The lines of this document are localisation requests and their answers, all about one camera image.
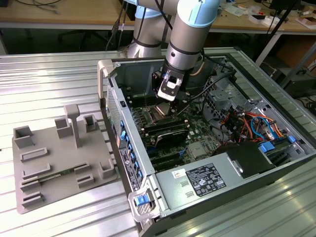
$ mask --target blue cable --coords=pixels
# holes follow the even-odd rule
[[[268,122],[265,118],[260,117],[260,116],[254,117],[254,118],[251,120],[251,122],[250,122],[251,130],[253,131],[254,134],[256,134],[256,135],[258,135],[259,137],[261,137],[264,141],[266,140],[266,139],[264,138],[264,136],[262,136],[260,133],[256,132],[256,130],[255,130],[254,126],[253,126],[253,121],[254,121],[256,118],[262,119],[262,121],[264,121],[264,122],[267,124],[267,126],[268,126],[268,128],[269,128],[271,134],[274,136],[274,138],[279,138],[279,136],[278,136],[278,135],[273,131],[273,129],[271,128],[269,122]]]

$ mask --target motherboard chip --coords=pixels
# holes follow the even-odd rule
[[[194,158],[206,155],[206,151],[202,146],[201,142],[194,142],[189,145],[189,150]]]

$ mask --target black cable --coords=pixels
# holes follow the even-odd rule
[[[199,94],[193,96],[193,97],[191,98],[191,101],[193,101],[193,100],[195,100],[195,99],[201,97],[205,92],[207,92],[207,91],[209,90],[209,88],[211,88],[215,83],[219,82],[221,79],[226,78],[226,77],[229,77],[229,76],[231,76],[231,75],[233,75],[233,74],[235,74],[235,73],[236,73],[236,71],[233,70],[232,72],[228,72],[228,73],[222,74],[218,79],[216,79],[216,80],[213,81],[210,85],[208,85],[202,92],[200,92]]]
[[[210,56],[206,55],[206,54],[204,53],[204,49],[201,50],[201,53],[202,53],[202,55],[203,55],[205,58],[207,58],[209,61],[211,61],[211,62],[213,62],[213,63],[216,63],[216,64],[222,66],[223,68],[227,68],[228,70],[231,70],[231,71],[233,70],[232,67],[227,66],[227,65],[225,65],[225,64],[223,64],[223,63],[221,63],[221,62],[218,62],[218,61],[216,61],[215,59],[212,59]]]
[[[204,100],[203,100],[203,103],[202,103],[202,109],[201,109],[201,111],[202,111],[202,114],[203,114],[203,111],[204,111],[204,106],[205,106],[205,103],[206,103],[206,99],[207,99],[207,95],[205,95],[205,97],[204,97]]]
[[[168,18],[166,17],[166,14],[163,12],[161,5],[159,4],[158,0],[155,0],[155,3],[160,11],[160,13],[162,14],[162,17],[164,18],[164,20],[166,21],[167,25],[169,26],[169,28],[172,30],[172,25],[170,23],[170,21],[168,20]]]
[[[264,5],[263,3],[264,3],[264,2],[261,2],[261,4],[262,4],[263,6],[265,6],[265,7],[267,7],[267,8],[269,8],[269,7],[270,7],[270,6]]]
[[[122,29],[120,31],[120,35],[119,35],[119,40],[118,40],[118,49],[119,49],[119,46],[120,46],[120,41],[122,39],[122,35],[123,35],[123,27],[125,25],[125,21],[126,21],[126,15],[127,15],[127,10],[128,10],[128,2],[126,3],[126,7],[125,7],[125,13],[124,13],[124,18],[123,18],[123,23],[122,23]]]
[[[53,12],[55,14],[60,14],[60,12],[57,11],[57,10],[48,9],[48,8],[43,7],[41,5],[42,3],[39,2],[39,1],[33,0],[33,3],[34,3],[34,6],[38,7],[39,9],[46,10],[46,11],[51,11],[51,12]]]
[[[118,19],[116,20],[116,22],[114,23],[114,25],[112,27],[112,34],[111,34],[111,37],[108,40],[107,45],[105,46],[105,51],[108,51],[108,47],[109,47],[109,45],[111,43],[111,40],[112,40],[113,36],[116,35],[116,33],[119,30],[119,21],[120,21],[120,18],[122,17],[122,13],[123,13],[123,9],[124,9],[124,3],[125,3],[125,1],[122,2],[122,6],[121,6],[119,14],[118,14]]]
[[[271,22],[271,25],[270,25],[268,31],[267,31],[267,34],[269,33],[269,31],[270,31],[270,29],[271,29],[271,27],[272,27],[272,25],[273,25],[273,22],[275,21],[276,16],[277,16],[277,11],[275,11],[275,15],[273,16],[273,20],[272,20],[272,22]]]
[[[143,13],[143,17],[142,17],[142,21],[140,22],[140,26],[139,26],[139,31],[138,31],[138,35],[136,37],[136,40],[139,39],[140,36],[140,32],[143,28],[143,23],[144,23],[144,19],[145,19],[145,14],[146,14],[146,8],[144,8],[144,13]],[[124,51],[126,48],[130,47],[132,44],[136,43],[136,41],[133,41],[132,43],[130,43],[129,45],[127,45],[126,47],[124,47],[123,49],[119,50],[119,52]]]
[[[188,102],[188,104],[177,114],[181,114],[183,111],[185,111],[187,109],[187,107],[189,107],[189,105],[195,100],[198,99],[200,96],[202,96],[209,88],[211,88],[215,83],[219,82],[221,79],[225,78],[225,77],[229,77],[230,75],[235,74],[235,70],[232,72],[228,72],[228,73],[224,73],[222,74],[218,79],[216,79],[215,81],[213,81],[210,85],[208,85],[206,87],[206,89],[204,89],[202,92],[200,92],[199,94],[193,96],[190,101]]]
[[[16,1],[21,3],[21,4],[28,5],[28,6],[47,6],[47,5],[51,5],[51,4],[60,2],[61,0],[53,1],[53,2],[49,2],[49,3],[40,3],[40,4],[29,4],[29,3],[26,3],[26,2],[22,2],[20,0],[16,0]]]

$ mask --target wire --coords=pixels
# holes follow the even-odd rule
[[[163,17],[164,20],[166,21],[167,25],[168,25],[169,28],[172,30],[173,27],[172,27],[170,21],[168,20],[168,18],[166,17],[166,14],[163,12],[163,9],[162,9],[161,5],[159,4],[158,0],[155,0],[155,3],[156,3],[156,5],[157,5],[157,7],[158,7],[160,13],[162,14],[162,17]]]
[[[213,63],[216,63],[216,64],[222,66],[223,68],[227,68],[228,70],[231,70],[231,71],[233,70],[232,67],[227,66],[227,65],[225,65],[225,64],[223,64],[223,63],[221,63],[221,62],[218,62],[218,61],[216,61],[215,59],[212,59],[210,56],[206,55],[205,52],[204,52],[204,50],[201,50],[201,54],[202,54],[205,58],[207,58],[209,61],[211,61],[211,62],[213,62]]]
[[[48,8],[43,7],[43,6],[41,5],[41,4],[42,4],[41,2],[38,2],[38,1],[35,1],[35,0],[33,0],[32,2],[34,3],[34,6],[40,8],[40,9],[42,9],[42,10],[51,11],[51,12],[53,12],[53,13],[55,13],[55,14],[60,14],[60,12],[57,11],[57,10],[48,9]]]
[[[277,16],[277,11],[275,11],[275,15],[273,16],[273,19],[272,19],[271,25],[270,25],[270,27],[269,27],[269,29],[267,31],[267,34],[269,33],[269,31],[270,31],[270,29],[271,29],[271,27],[273,25],[273,22],[275,21],[276,16]]]
[[[254,134],[256,134],[257,136],[261,137],[264,141],[266,140],[265,137],[263,135],[261,135],[260,133],[256,132],[256,130],[253,127],[253,121],[256,119],[257,117],[252,118],[250,125],[251,125],[251,129],[254,132]]]
[[[51,4],[60,2],[62,0],[52,1],[52,2],[49,2],[49,3],[41,3],[41,2],[39,2],[39,4],[34,4],[34,3],[33,4],[29,4],[29,3],[26,3],[26,2],[22,2],[20,0],[16,0],[16,1],[21,3],[21,4],[28,5],[28,6],[47,6],[47,5],[51,5]]]
[[[246,127],[247,127],[247,129],[248,129],[248,131],[249,131],[250,138],[253,138],[251,129],[250,129],[249,124],[248,124],[247,120],[245,119],[245,117],[243,118],[243,121],[245,122],[245,125],[246,125]]]
[[[233,74],[235,74],[235,70],[233,70],[232,72],[228,72],[228,73],[224,73],[222,74],[218,79],[216,79],[215,81],[213,81],[210,85],[208,85],[202,92],[200,92],[199,94],[193,96],[191,98],[191,100],[195,100],[197,98],[199,98],[200,96],[202,96],[205,92],[207,92],[209,90],[209,88],[211,88],[215,83],[219,82],[221,79],[229,77]]]
[[[168,18],[166,17],[165,13],[163,12],[163,9],[162,9],[161,5],[159,4],[158,0],[155,0],[155,3],[156,3],[156,5],[157,5],[157,7],[158,7],[160,13],[162,14],[164,20],[166,21],[167,25],[168,25],[169,28],[172,30],[173,27],[172,27],[170,21],[168,20]],[[207,56],[207,55],[205,54],[205,52],[204,52],[204,48],[201,49],[201,54],[202,54],[202,56],[203,56],[203,60],[204,60],[204,58],[207,58],[208,60],[210,60],[210,61],[213,62],[213,63],[216,63],[216,64],[218,64],[218,65],[220,65],[220,66],[222,66],[222,67],[224,67],[224,68],[227,68],[227,69],[229,69],[229,70],[233,70],[232,67],[229,67],[229,66],[227,66],[227,65],[225,65],[225,64],[223,64],[223,63],[217,62],[216,60],[214,60],[214,59],[212,59],[211,57]]]
[[[120,21],[120,18],[122,17],[122,13],[123,13],[123,9],[124,9],[124,3],[125,3],[125,1],[123,1],[122,6],[120,7],[120,11],[119,11],[119,14],[118,14],[118,19],[116,20],[116,22],[114,23],[114,25],[112,27],[112,35],[111,35],[111,37],[108,40],[108,43],[107,43],[107,45],[105,47],[105,51],[108,51],[108,47],[109,47],[109,45],[111,43],[111,40],[112,40],[113,36],[116,35],[117,31],[119,30],[119,21]]]
[[[197,76],[198,74],[200,74],[200,72],[202,71],[204,65],[205,65],[205,62],[202,62],[200,68],[195,73],[190,74],[190,76],[194,77],[194,76]]]
[[[208,89],[211,88],[215,83],[219,82],[221,79],[223,79],[223,78],[225,78],[225,77],[229,77],[230,75],[233,75],[234,73],[235,73],[235,70],[232,71],[232,72],[228,72],[228,73],[222,74],[218,79],[216,79],[216,80],[213,81],[210,85],[208,85],[208,86],[206,87],[206,89],[204,89],[204,90],[203,90],[202,92],[200,92],[198,95],[193,96],[193,97],[190,99],[190,101],[188,102],[188,104],[186,105],[186,107],[184,107],[184,108],[177,114],[177,116],[178,116],[179,114],[181,114],[183,111],[185,111],[192,101],[194,101],[195,99],[198,99],[198,98],[199,98],[200,96],[202,96],[205,92],[207,92]],[[204,98],[204,100],[203,100],[202,114],[203,114],[205,102],[206,102],[206,96],[205,96],[205,98]]]
[[[263,3],[264,3],[264,2],[261,2],[261,4],[262,4],[263,6],[265,6],[265,7],[267,7],[267,8],[269,8],[269,7],[270,7],[270,5],[269,5],[269,6],[267,6],[267,5],[264,5]]]
[[[251,129],[252,129],[252,131],[253,131],[256,135],[258,135],[259,137],[263,138],[263,140],[265,141],[264,136],[262,136],[260,133],[256,132],[256,130],[254,129],[253,122],[254,122],[255,119],[262,119],[262,121],[264,121],[264,122],[267,124],[267,126],[268,126],[268,128],[269,128],[271,134],[274,136],[274,138],[279,138],[278,135],[277,135],[277,137],[275,137],[274,131],[272,130],[272,128],[271,128],[269,122],[266,120],[266,118],[263,118],[263,117],[260,117],[260,116],[257,116],[257,117],[252,118],[252,120],[251,120],[251,122],[250,122]]]
[[[140,32],[143,28],[143,23],[144,23],[144,19],[145,19],[145,14],[146,14],[146,7],[144,8],[144,13],[143,13],[143,16],[142,16],[142,21],[140,22],[140,25],[139,25],[139,31],[138,31],[138,35],[136,37],[136,40],[139,39],[139,36],[140,36]],[[125,49],[127,49],[128,47],[130,47],[132,44],[136,43],[136,41],[133,41],[132,43],[128,44],[126,47],[124,47],[123,49],[119,50],[118,52],[122,52],[124,51]]]
[[[122,23],[122,28],[120,30],[120,35],[119,35],[119,40],[118,40],[118,49],[119,49],[120,42],[121,42],[122,35],[123,35],[123,30],[124,30],[124,25],[125,25],[125,21],[126,21],[127,10],[128,10],[128,2],[126,3],[125,13],[124,13],[124,18],[123,18],[123,23]]]
[[[263,117],[263,118],[265,118],[265,119],[267,119],[267,120],[269,120],[269,121],[274,121],[272,118],[269,118],[269,117],[264,116],[264,115],[257,115],[257,114],[250,113],[250,112],[248,112],[248,113],[246,113],[246,114],[249,115],[249,116],[252,116],[252,117]],[[279,129],[278,129],[276,123],[275,123],[275,128],[276,128],[276,131],[275,131],[275,132],[277,133],[277,135],[278,135],[279,137],[284,137],[284,136],[282,135],[282,133],[279,131]]]

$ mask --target aluminum extrusion table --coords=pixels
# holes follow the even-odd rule
[[[77,103],[82,115],[93,113],[101,129],[105,129],[97,102],[96,65],[100,59],[122,56],[116,52],[93,52],[0,58],[1,236],[138,236],[120,179],[23,215],[16,211],[14,191],[13,128],[25,124],[33,130],[53,126],[54,119],[63,115],[64,105]],[[106,131],[103,135],[108,141]],[[313,160],[274,184],[161,236],[313,237],[316,236],[315,197],[316,160]]]

